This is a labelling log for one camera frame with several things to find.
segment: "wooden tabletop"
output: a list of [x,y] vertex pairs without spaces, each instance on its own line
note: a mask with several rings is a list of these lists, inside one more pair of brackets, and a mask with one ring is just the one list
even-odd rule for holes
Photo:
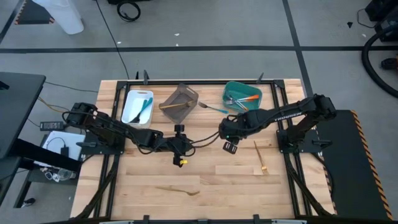
[[[111,114],[116,82],[101,82],[96,102],[98,110]],[[255,86],[263,94],[261,108],[273,108],[270,85]],[[285,80],[285,87],[289,103],[304,98],[299,79]],[[150,128],[163,131],[165,137],[174,135],[174,124],[158,106],[175,91],[176,86],[138,85],[133,88],[154,92]],[[223,108],[223,85],[190,85],[190,88],[208,106]],[[119,105],[117,119],[120,119],[122,111],[122,103]],[[224,114],[220,112],[196,106],[183,121],[185,134],[192,140],[203,139],[218,130],[223,118]],[[218,139],[210,146],[198,149],[194,156],[186,158],[188,164],[182,168],[172,164],[172,153],[143,155],[130,140],[126,140],[126,150],[119,163],[112,220],[142,220],[143,215],[150,215],[150,219],[156,220],[251,219],[254,214],[259,214],[260,218],[293,218],[287,174],[283,155],[278,150],[276,130],[277,124],[274,123],[242,140],[235,155],[222,150],[225,140]],[[265,175],[253,141],[256,141],[268,168]],[[326,210],[334,213],[323,166],[310,154],[301,154],[301,160],[307,187]],[[83,164],[71,217],[78,215],[96,192],[102,161],[103,156],[93,156]],[[189,196],[185,192],[159,187],[199,194]],[[304,213],[301,193],[298,187],[296,189],[300,210]],[[108,193],[104,195],[102,215]]]

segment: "metal frame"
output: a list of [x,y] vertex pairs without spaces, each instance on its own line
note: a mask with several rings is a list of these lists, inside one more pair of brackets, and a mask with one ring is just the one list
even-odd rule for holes
[[[121,90],[125,89],[124,92],[124,100],[123,100],[123,107],[126,104],[126,99],[127,99],[127,94],[128,90],[134,85],[178,85],[179,83],[184,83],[186,85],[225,85],[227,84],[230,80],[148,80],[149,77],[145,77],[144,81],[141,80],[134,80],[134,81],[118,81],[116,84],[116,92],[115,92],[115,97],[114,97],[114,102],[113,102],[113,110],[112,110],[112,118],[116,118],[116,114],[118,112],[118,106],[119,106],[119,99],[121,95]],[[277,97],[277,87],[280,88],[280,92],[282,95],[282,100],[283,100],[283,105],[287,105],[287,94],[285,90],[285,85],[283,80],[234,80],[237,82],[241,82],[244,84],[248,85],[270,85],[271,87],[271,92],[272,92],[272,99],[274,101],[274,106],[277,108],[279,107],[279,100]],[[288,120],[288,125],[293,125],[293,122],[291,119]],[[278,129],[283,130],[283,123],[281,121],[278,122]],[[300,155],[295,154],[295,163],[297,167],[297,172],[300,177],[300,179],[305,183],[305,178],[303,174],[303,169],[302,169],[302,164],[300,160]],[[288,162],[290,161],[290,156],[288,153],[284,153],[284,159],[285,159],[285,165],[286,167],[288,166]],[[116,167],[119,165],[119,160],[120,156],[115,155],[114,157],[114,164],[116,163]],[[103,184],[104,178],[106,177],[106,173],[108,170],[108,164],[109,164],[109,156],[105,155],[104,160],[103,160],[103,165],[102,165],[102,170],[101,170],[101,177],[99,181],[99,186]],[[116,188],[116,178],[117,178],[117,170],[116,170],[116,175],[114,176],[113,180],[111,181],[110,188],[109,188],[109,195],[108,195],[108,202],[106,205],[106,217],[110,218],[112,214],[112,208],[113,208],[113,198],[114,198],[114,191]],[[297,200],[297,193],[295,190],[295,182],[293,178],[287,173],[287,178],[289,182],[289,190],[290,190],[290,195],[292,199],[292,205],[293,205],[293,211],[294,211],[294,216],[298,217],[300,216],[300,209],[299,209],[299,203]],[[307,200],[307,198],[303,195],[304,198],[304,206],[305,206],[305,213],[306,215],[312,215],[311,213],[311,206]],[[96,207],[95,207],[95,212],[94,212],[94,217],[99,217],[100,214],[100,209],[101,209],[101,200],[98,201]],[[144,216],[143,220],[135,220],[134,223],[148,223],[149,222],[149,216]],[[161,220],[157,222],[162,222],[162,223],[168,223],[168,222],[173,222],[173,223],[189,223],[189,222],[195,222],[198,223],[198,220]],[[233,222],[233,223],[269,223],[270,219],[267,220],[260,220],[258,218],[258,215],[254,214],[254,218],[252,220],[212,220],[212,223],[215,222],[220,222],[220,223],[225,223],[225,222]]]

